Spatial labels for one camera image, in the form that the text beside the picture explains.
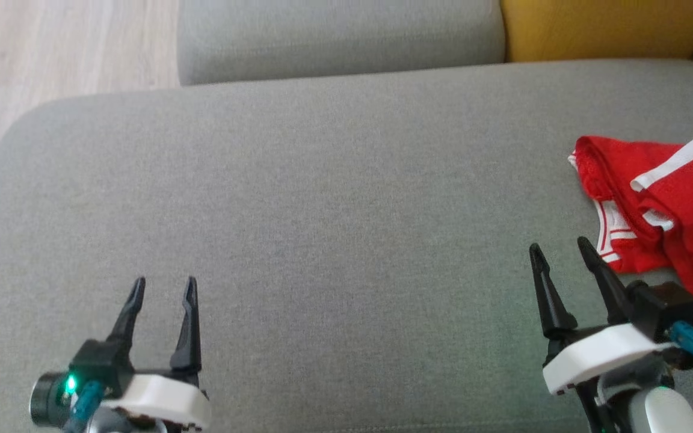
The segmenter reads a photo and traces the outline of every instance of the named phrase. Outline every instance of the gray fabric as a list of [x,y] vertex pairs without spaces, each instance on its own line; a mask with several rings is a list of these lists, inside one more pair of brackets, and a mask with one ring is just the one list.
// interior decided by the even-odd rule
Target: gray fabric
[[182,85],[504,61],[498,0],[184,0]]
[[[693,63],[508,64],[69,99],[0,145],[0,431],[149,279],[164,366],[200,283],[212,431],[584,431],[550,397],[528,245],[605,320],[576,250],[583,134],[693,137]],[[669,274],[652,274],[652,283]],[[679,375],[693,404],[693,373]]]

